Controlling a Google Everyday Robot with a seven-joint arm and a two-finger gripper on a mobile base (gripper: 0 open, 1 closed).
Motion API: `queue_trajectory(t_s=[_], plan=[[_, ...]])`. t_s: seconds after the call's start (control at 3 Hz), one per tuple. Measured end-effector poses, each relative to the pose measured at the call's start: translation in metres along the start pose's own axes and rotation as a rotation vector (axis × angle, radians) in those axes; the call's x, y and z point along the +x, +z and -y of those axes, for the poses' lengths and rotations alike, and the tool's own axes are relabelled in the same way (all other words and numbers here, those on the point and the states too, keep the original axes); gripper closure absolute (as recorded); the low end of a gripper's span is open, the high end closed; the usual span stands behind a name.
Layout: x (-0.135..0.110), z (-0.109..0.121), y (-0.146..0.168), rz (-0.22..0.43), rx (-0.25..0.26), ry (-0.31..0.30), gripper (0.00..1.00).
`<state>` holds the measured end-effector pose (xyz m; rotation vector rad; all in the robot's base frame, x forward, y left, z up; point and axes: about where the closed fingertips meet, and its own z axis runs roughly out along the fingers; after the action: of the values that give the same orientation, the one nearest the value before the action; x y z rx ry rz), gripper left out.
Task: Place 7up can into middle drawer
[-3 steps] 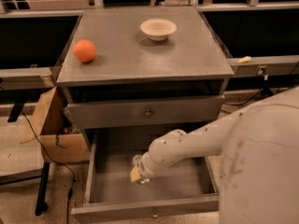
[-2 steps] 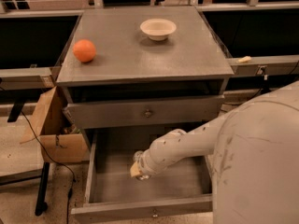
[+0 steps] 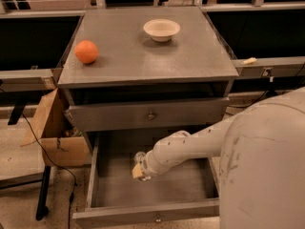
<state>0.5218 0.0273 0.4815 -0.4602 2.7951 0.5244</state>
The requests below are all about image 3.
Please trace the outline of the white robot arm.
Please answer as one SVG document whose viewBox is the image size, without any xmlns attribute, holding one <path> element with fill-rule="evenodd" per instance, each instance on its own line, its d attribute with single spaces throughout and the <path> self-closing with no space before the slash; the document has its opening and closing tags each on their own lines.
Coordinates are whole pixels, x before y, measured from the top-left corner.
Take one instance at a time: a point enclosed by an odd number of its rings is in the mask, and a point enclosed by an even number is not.
<svg viewBox="0 0 305 229">
<path fill-rule="evenodd" d="M 220 157 L 221 229 L 305 229 L 305 88 L 159 140 L 135 156 L 132 176 L 149 180 L 210 156 Z"/>
</svg>

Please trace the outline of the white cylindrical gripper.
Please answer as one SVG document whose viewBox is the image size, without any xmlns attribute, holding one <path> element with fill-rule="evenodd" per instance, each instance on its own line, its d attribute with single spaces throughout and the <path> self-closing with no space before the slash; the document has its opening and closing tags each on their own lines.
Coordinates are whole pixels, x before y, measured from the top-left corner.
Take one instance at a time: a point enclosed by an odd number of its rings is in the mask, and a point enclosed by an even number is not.
<svg viewBox="0 0 305 229">
<path fill-rule="evenodd" d="M 137 163 L 132 169 L 132 178 L 141 181 L 150 180 L 151 177 L 163 175 L 168 168 L 158 162 L 152 151 L 145 153 L 141 157 L 141 164 Z"/>
</svg>

